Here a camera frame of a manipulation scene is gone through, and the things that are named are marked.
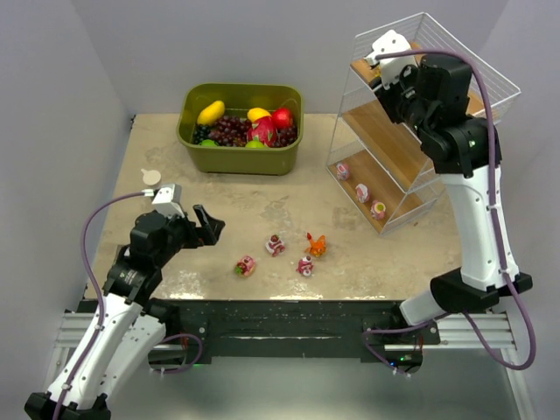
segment tabletop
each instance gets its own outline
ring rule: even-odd
[[[451,204],[444,196],[425,216],[380,237],[326,169],[335,115],[305,115],[297,163],[282,177],[206,174],[179,143],[179,115],[137,115],[115,187],[115,196],[145,188],[142,169],[161,172],[163,183],[182,186],[181,205],[196,220],[202,204],[224,220],[214,247],[183,250],[164,267],[154,298],[169,299],[406,299],[432,277],[460,265],[460,243]],[[119,246],[128,243],[147,198],[114,204],[94,262],[104,283]],[[306,234],[325,235],[327,252],[310,277],[296,272],[308,246]],[[278,234],[286,243],[272,257],[264,244]],[[244,255],[256,260],[252,276],[234,266]],[[91,288],[86,298],[94,298]]]

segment green basket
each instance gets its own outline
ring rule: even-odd
[[[274,111],[287,108],[297,125],[297,140],[288,147],[246,149],[243,147],[204,147],[193,144],[196,119],[214,101],[224,101],[226,115],[247,117],[252,108]],[[178,140],[202,172],[285,175],[296,164],[298,146],[304,134],[304,106],[301,94],[292,87],[241,83],[205,83],[186,95],[177,126]]]

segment green fruit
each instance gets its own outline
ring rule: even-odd
[[[209,147],[217,147],[218,144],[214,141],[214,140],[210,140],[209,138],[207,138],[206,140],[202,140],[200,142],[201,146],[209,146]]]
[[[245,147],[247,147],[249,149],[266,149],[267,148],[266,144],[262,144],[258,140],[251,140],[250,142],[245,144]]]

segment red fruit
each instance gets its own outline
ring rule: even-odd
[[[277,129],[288,129],[294,125],[294,118],[287,108],[279,108],[272,113],[272,122]]]
[[[264,116],[253,122],[252,128],[247,132],[247,141],[252,142],[253,140],[272,147],[277,140],[277,129],[271,117]]]

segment shelf rack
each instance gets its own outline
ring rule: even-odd
[[[418,13],[356,36],[326,167],[380,235],[427,213],[445,192],[431,161],[420,151],[420,141],[414,132],[405,124],[393,124],[369,87],[379,74],[363,57],[371,52],[372,43],[390,29],[402,34],[413,48],[440,48],[470,56],[486,84],[495,123],[503,118],[521,93],[514,83],[461,44],[427,13]],[[467,113],[484,117],[486,113],[474,78],[469,98]],[[348,165],[349,179],[337,179],[336,164],[339,162]],[[358,201],[355,191],[358,184],[369,188],[372,198],[368,203]],[[373,200],[385,204],[387,211],[383,220],[372,217]]]

